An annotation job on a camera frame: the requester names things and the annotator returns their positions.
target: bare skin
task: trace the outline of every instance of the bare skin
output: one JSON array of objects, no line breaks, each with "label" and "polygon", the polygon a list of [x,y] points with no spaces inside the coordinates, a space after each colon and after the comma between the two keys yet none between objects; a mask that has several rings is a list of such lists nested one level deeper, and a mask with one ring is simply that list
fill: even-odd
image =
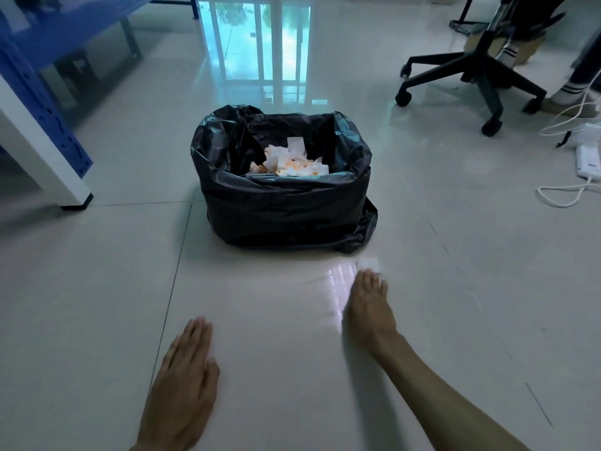
[{"label": "bare skin", "polygon": [[[527,451],[482,410],[435,374],[397,332],[388,284],[359,271],[345,321],[359,345],[386,371],[436,451]],[[146,400],[131,451],[187,451],[213,411],[219,367],[207,359],[213,327],[191,320],[171,344]]]},{"label": "bare skin", "polygon": [[386,371],[436,451],[525,451],[528,448],[435,374],[397,332],[388,285],[357,273],[346,320],[357,343]]},{"label": "bare skin", "polygon": [[213,325],[196,318],[171,343],[131,451],[187,451],[196,445],[217,396],[219,366],[207,359],[212,334]]}]

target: sock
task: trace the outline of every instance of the sock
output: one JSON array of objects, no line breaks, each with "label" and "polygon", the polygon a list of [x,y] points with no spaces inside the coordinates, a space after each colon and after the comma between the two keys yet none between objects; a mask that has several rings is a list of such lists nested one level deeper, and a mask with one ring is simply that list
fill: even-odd
[{"label": "sock", "polygon": [[509,41],[496,56],[496,59],[503,63],[508,68],[513,68],[516,61],[517,52],[522,47],[522,41]]},{"label": "sock", "polygon": [[559,105],[571,105],[578,101],[588,84],[568,82],[551,97],[554,103]]}]

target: black trash bag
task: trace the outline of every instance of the black trash bag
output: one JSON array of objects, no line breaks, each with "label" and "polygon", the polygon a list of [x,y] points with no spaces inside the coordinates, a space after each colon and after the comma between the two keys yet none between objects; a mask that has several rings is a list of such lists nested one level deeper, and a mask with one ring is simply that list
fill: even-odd
[{"label": "black trash bag", "polygon": [[[329,175],[244,176],[263,164],[269,144],[302,136],[310,160]],[[225,242],[247,248],[326,248],[352,253],[372,237],[378,210],[365,197],[372,152],[357,127],[339,112],[269,115],[253,106],[224,106],[206,116],[191,155],[207,203],[207,217]]]}]

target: piece of tissue on floor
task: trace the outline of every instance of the piece of tissue on floor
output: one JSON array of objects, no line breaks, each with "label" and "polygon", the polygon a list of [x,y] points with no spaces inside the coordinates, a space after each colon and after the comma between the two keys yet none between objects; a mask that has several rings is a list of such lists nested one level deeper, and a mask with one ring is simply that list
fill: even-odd
[{"label": "piece of tissue on floor", "polygon": [[378,258],[364,257],[357,259],[357,271],[366,271],[367,269],[371,269],[375,273],[382,273],[378,264]]},{"label": "piece of tissue on floor", "polygon": [[288,137],[288,147],[269,145],[265,149],[266,160],[262,165],[251,163],[250,174],[278,174],[290,177],[326,175],[330,173],[321,158],[309,160],[306,157],[305,142],[302,137]]}]

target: glossy floor tile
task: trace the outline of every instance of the glossy floor tile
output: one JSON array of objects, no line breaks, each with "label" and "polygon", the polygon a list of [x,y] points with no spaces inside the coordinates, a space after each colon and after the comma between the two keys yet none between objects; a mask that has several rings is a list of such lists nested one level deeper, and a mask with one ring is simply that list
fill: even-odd
[{"label": "glossy floor tile", "polygon": [[[578,179],[519,91],[502,92],[494,138],[459,76],[394,104],[409,56],[462,49],[447,27],[462,3],[200,2],[199,22],[144,6],[129,19],[142,58],[117,25],[86,46],[94,83],[58,89],[94,160],[87,211],[63,215],[0,158],[0,447],[127,449],[156,356],[204,314],[222,376],[198,449],[431,449],[342,333],[355,259],[375,256],[400,331],[435,371],[534,450],[597,449],[600,196],[566,210],[537,199]],[[497,4],[474,0],[470,18]],[[559,88],[599,9],[567,0],[519,71]],[[243,251],[211,232],[189,145],[226,104],[355,122],[379,209],[365,250]]]}]

